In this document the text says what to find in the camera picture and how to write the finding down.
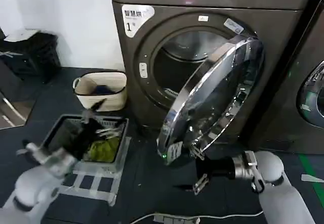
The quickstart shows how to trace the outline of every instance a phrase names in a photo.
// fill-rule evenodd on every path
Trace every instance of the open washer door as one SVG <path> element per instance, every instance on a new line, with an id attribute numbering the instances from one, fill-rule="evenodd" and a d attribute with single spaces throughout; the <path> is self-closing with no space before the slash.
<path id="1" fill-rule="evenodd" d="M 261 73 L 264 49 L 256 37 L 238 35 L 192 74 L 169 110 L 158 153 L 170 164 L 183 149 L 200 156 L 235 118 Z"/>

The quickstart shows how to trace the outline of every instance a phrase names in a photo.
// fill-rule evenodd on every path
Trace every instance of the green tape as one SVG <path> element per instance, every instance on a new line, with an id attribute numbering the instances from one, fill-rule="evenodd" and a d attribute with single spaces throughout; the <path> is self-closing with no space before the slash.
<path id="1" fill-rule="evenodd" d="M 299 155 L 299 159 L 302 162 L 302 165 L 303 165 L 306 173 L 316 177 L 316 173 L 315 173 L 312 165 L 310 164 L 308 158 L 305 155 Z M 313 184 L 313 188 L 319 198 L 319 201 L 320 201 L 322 207 L 324 208 L 324 190 L 319 182 L 313 182 L 312 184 Z"/>

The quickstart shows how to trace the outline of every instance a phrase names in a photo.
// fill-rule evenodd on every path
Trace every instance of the washer door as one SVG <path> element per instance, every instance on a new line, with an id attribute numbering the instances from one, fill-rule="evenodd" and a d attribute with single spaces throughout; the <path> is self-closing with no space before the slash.
<path id="1" fill-rule="evenodd" d="M 301 87 L 297 97 L 297 109 L 307 122 L 324 128 L 324 61 Z"/>
<path id="2" fill-rule="evenodd" d="M 181 89 L 157 139 L 169 164 L 182 147 L 200 154 L 226 130 L 256 84 L 264 60 L 252 36 L 229 40 L 198 67 Z"/>

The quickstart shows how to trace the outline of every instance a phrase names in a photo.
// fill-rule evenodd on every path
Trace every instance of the laundry basket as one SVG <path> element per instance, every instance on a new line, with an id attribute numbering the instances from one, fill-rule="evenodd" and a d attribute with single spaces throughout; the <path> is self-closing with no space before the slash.
<path id="1" fill-rule="evenodd" d="M 95 72 L 76 78 L 72 87 L 84 108 L 90 108 L 94 103 L 106 99 L 98 111 L 116 111 L 125 106 L 126 81 L 127 78 L 123 72 Z M 94 94 L 98 86 L 105 86 L 110 92 Z"/>

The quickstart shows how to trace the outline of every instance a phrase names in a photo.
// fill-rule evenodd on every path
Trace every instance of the number 1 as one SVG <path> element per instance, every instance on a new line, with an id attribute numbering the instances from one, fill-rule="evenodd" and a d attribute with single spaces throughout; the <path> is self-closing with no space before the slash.
<path id="1" fill-rule="evenodd" d="M 127 23 L 127 27 L 128 27 L 127 31 L 132 31 L 129 23 Z"/>

